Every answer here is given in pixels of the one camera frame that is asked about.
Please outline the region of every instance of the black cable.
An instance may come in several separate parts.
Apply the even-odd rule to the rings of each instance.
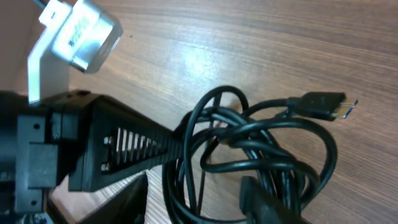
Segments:
[[[40,6],[42,9],[44,9],[47,6],[47,3],[43,0],[33,0],[34,3],[36,3],[38,6]]]
[[[205,108],[212,98],[219,103],[222,93],[235,94],[241,102],[243,112],[239,114],[218,104]],[[193,111],[184,116],[175,130],[176,137],[183,140],[183,159],[163,166],[164,200],[171,221],[173,223],[243,222],[244,220],[213,220],[200,215],[204,172],[224,173],[241,170],[256,170],[260,186],[269,195],[278,198],[294,213],[301,214],[330,179],[336,166],[337,148],[334,139],[325,128],[307,119],[292,118],[292,111],[300,102],[299,99],[269,100],[249,107],[245,95],[235,87],[221,86],[208,92]],[[287,107],[287,110],[284,114],[271,119],[256,121],[249,117],[259,110],[271,107]],[[227,127],[214,128],[212,124],[215,121],[226,123]],[[193,134],[195,125],[202,122],[210,122],[211,126]],[[326,146],[326,160],[320,175],[308,164],[296,160],[291,153],[279,146],[269,132],[270,129],[276,128],[304,129],[323,140]],[[206,142],[205,151],[200,159],[203,172],[197,201],[191,158]],[[249,159],[209,164],[208,158],[220,142],[228,144],[232,149],[241,148]],[[187,180],[189,207],[185,204],[184,177]]]

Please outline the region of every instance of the wood grain surface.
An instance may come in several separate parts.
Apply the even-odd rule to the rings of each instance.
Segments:
[[[98,73],[72,71],[71,88],[112,95],[171,129],[219,85],[239,87],[250,104],[307,91],[344,91],[359,98],[359,106],[344,121],[320,122],[338,143],[338,163],[303,216],[312,223],[398,222],[398,1],[96,2],[120,19],[124,34]],[[33,40],[40,33],[35,30]],[[25,90],[24,76],[21,72],[19,91]],[[233,102],[230,96],[223,100]],[[273,133],[299,159],[321,169],[325,150],[314,135],[293,129]],[[242,158],[240,151],[219,149],[212,162]],[[159,167],[148,172],[147,223],[169,222],[159,174]],[[204,216],[242,217],[241,175],[207,175]],[[53,198],[73,223],[117,188],[88,195],[67,193],[62,185]]]

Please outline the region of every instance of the wooden floor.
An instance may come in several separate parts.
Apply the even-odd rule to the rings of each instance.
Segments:
[[[112,95],[172,129],[203,94],[219,85],[241,88],[250,104],[307,91],[345,91],[359,98],[359,106],[347,120],[321,122],[338,143],[338,164],[303,216],[312,223],[398,222],[398,1],[96,2],[120,19],[124,34],[97,74],[72,71],[71,88]],[[23,91],[23,78],[16,88]],[[233,99],[223,103],[230,105]],[[286,149],[320,170],[325,150],[313,135],[296,130],[275,135]],[[244,158],[242,152],[220,149],[213,162],[239,158]],[[197,161],[194,167],[198,177]],[[169,222],[160,168],[148,173],[146,220]],[[208,175],[205,216],[242,217],[240,176]],[[68,194],[62,185],[53,199],[73,223],[117,188]]]

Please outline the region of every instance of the black plastic housing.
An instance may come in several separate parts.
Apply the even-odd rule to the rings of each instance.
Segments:
[[[11,174],[6,195],[15,189],[17,213],[42,212],[47,190],[66,175],[69,190],[93,192],[183,155],[171,130],[110,96],[75,90],[28,104],[0,92],[0,99],[17,103],[2,112],[0,125],[0,171]]]

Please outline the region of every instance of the screw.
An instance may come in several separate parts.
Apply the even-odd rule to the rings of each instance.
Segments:
[[[113,143],[113,137],[105,137],[104,145],[111,145]]]
[[[109,171],[109,163],[101,165],[101,171]]]

